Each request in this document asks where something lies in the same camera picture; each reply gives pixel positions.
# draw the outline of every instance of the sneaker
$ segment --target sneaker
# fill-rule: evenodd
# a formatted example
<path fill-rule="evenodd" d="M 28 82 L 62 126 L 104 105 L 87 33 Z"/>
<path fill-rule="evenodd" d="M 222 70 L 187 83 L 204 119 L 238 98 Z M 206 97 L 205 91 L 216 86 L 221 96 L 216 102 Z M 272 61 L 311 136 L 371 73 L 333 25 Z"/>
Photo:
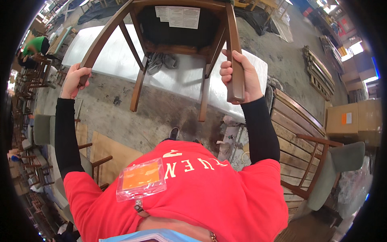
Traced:
<path fill-rule="evenodd" d="M 170 139 L 177 140 L 177 138 L 179 137 L 179 134 L 180 134 L 179 128 L 178 127 L 173 128 L 170 132 Z"/>

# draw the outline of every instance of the face mask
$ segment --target face mask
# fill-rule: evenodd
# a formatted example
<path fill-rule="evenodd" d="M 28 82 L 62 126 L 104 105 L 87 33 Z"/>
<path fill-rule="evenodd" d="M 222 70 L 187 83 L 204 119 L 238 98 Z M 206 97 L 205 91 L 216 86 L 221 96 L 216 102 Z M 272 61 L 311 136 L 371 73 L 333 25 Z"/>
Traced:
<path fill-rule="evenodd" d="M 141 230 L 126 235 L 99 239 L 99 242 L 143 242 L 149 240 L 158 242 L 200 242 L 197 239 L 166 228 Z"/>

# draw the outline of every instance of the green shirt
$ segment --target green shirt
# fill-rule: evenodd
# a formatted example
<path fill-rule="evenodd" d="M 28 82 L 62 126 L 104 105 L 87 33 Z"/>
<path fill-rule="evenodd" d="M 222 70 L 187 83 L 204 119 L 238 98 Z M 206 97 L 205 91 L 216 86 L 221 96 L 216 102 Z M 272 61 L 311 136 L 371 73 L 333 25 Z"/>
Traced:
<path fill-rule="evenodd" d="M 34 54 L 32 51 L 27 50 L 28 46 L 33 46 L 38 52 L 40 52 L 44 38 L 45 38 L 44 36 L 40 36 L 40 37 L 33 38 L 30 42 L 28 42 L 24 47 L 23 56 Z"/>

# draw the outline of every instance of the clear plastic badge holder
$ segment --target clear plastic badge holder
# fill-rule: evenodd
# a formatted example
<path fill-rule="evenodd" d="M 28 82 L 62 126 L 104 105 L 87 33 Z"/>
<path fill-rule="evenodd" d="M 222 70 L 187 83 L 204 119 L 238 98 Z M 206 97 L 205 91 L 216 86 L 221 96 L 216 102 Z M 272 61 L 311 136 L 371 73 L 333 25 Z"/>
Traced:
<path fill-rule="evenodd" d="M 157 158 L 121 171 L 116 190 L 117 202 L 141 199 L 166 189 L 163 160 Z"/>

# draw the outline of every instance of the person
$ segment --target person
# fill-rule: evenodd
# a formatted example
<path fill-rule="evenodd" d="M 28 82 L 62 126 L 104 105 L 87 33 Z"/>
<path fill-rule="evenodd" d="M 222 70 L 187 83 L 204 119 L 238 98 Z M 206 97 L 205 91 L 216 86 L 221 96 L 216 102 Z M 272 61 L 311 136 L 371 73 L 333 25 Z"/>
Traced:
<path fill-rule="evenodd" d="M 16 55 L 17 55 L 17 62 L 19 63 L 20 66 L 26 69 L 34 69 L 34 70 L 38 68 L 38 63 L 29 56 L 24 57 L 23 53 L 21 52 L 21 49 L 19 49 L 18 54 Z"/>
<path fill-rule="evenodd" d="M 49 59 L 57 59 L 53 55 L 47 55 L 47 51 L 50 48 L 48 39 L 45 36 L 35 37 L 30 40 L 23 49 L 22 55 L 24 56 L 23 62 L 26 62 L 29 57 L 34 54 L 42 53 L 43 56 Z"/>
<path fill-rule="evenodd" d="M 21 156 L 18 156 L 17 154 L 14 154 L 13 156 L 11 156 L 11 160 L 14 161 L 14 162 L 17 162 L 21 159 Z"/>
<path fill-rule="evenodd" d="M 166 190 L 144 197 L 140 205 L 134 200 L 117 202 L 118 179 L 102 192 L 82 168 L 74 128 L 74 98 L 89 86 L 87 81 L 78 89 L 79 78 L 90 77 L 91 68 L 78 70 L 79 63 L 70 67 L 56 106 L 55 152 L 83 241 L 148 241 L 156 235 L 169 241 L 273 241 L 287 227 L 279 142 L 258 75 L 247 57 L 236 51 L 232 56 L 244 68 L 245 101 L 241 107 L 251 165 L 236 172 L 227 160 L 217 160 L 203 145 L 178 141 L 178 129 L 174 128 L 169 139 L 130 164 L 155 158 L 163 162 Z M 221 64 L 225 85 L 232 72 L 230 61 Z"/>
<path fill-rule="evenodd" d="M 76 242 L 80 237 L 79 231 L 73 231 L 74 224 L 72 222 L 68 222 L 66 230 L 61 234 L 54 235 L 54 238 L 51 242 Z"/>

